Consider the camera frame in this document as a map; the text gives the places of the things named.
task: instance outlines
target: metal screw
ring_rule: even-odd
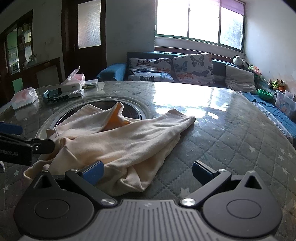
[[[191,207],[196,204],[196,201],[192,198],[184,198],[181,200],[181,204],[187,207]]]
[[[103,198],[101,200],[101,204],[103,206],[113,206],[116,203],[116,201],[112,198]]]

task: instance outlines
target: shelf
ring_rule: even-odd
[[[25,44],[24,44],[24,47],[23,48],[20,48],[20,51],[22,51],[22,50],[24,50],[25,48],[27,48],[27,47],[31,47],[32,45],[31,45],[31,41],[30,42],[26,42]]]
[[[7,50],[12,50],[12,49],[17,49],[17,46],[16,47],[9,48]]]
[[[30,33],[30,32],[31,32],[31,30],[29,29],[29,30],[27,30],[26,32],[23,32],[23,34],[26,35],[26,34],[28,34],[28,33]]]

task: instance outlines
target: tissue box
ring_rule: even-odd
[[[82,89],[82,86],[85,82],[85,76],[84,74],[77,74],[79,70],[80,70],[80,67],[78,67],[78,69],[75,69],[68,76],[68,78],[59,85],[62,93]]]
[[[38,99],[38,96],[35,89],[29,87],[14,94],[10,103],[13,109],[16,110],[25,105],[32,104],[36,99]]]

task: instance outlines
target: blue sofa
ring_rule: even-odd
[[[173,59],[174,57],[181,56],[183,54],[178,54],[178,53],[168,53],[168,52],[128,52],[127,53],[127,59],[126,62],[128,63],[128,60],[130,58],[142,58],[142,59],[156,59],[156,58],[170,58]],[[213,59],[213,71],[214,71],[214,76],[215,76],[215,84],[212,85],[213,87],[220,87],[220,88],[226,88],[225,84],[225,76],[226,76],[226,68],[225,65],[233,65],[231,63],[219,61]],[[253,72],[252,70],[242,68],[244,70],[250,71],[254,73],[254,79],[255,79],[255,84],[258,75]],[[128,68],[126,63],[118,63],[118,64],[113,64],[103,71],[101,71],[98,75],[97,78],[99,81],[124,81],[128,79]],[[176,83],[179,83],[178,79],[174,74],[172,74],[172,78]]]

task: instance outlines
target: window frame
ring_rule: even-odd
[[[176,35],[166,35],[166,34],[157,34],[157,9],[158,9],[158,0],[156,0],[156,11],[155,11],[155,37],[169,37],[169,38],[176,38],[176,39],[186,39],[186,40],[193,40],[193,41],[198,41],[198,42],[203,42],[203,43],[208,43],[208,44],[214,44],[217,46],[221,46],[221,47],[225,47],[228,49],[232,49],[235,50],[237,52],[244,52],[244,44],[245,44],[245,29],[246,29],[246,3],[239,1],[239,0],[235,0],[239,3],[242,3],[244,5],[244,15],[243,15],[243,32],[242,32],[242,49],[237,49],[228,45],[224,45],[220,43],[220,39],[221,39],[221,22],[222,22],[222,0],[220,0],[220,14],[219,14],[219,31],[218,31],[218,43],[214,43],[214,42],[210,42],[210,41],[206,41],[206,40],[202,40],[202,39],[195,39],[195,38],[190,38],[189,37],[189,14],[190,14],[190,5],[188,5],[188,26],[187,26],[187,37],[183,37],[183,36],[176,36]]]

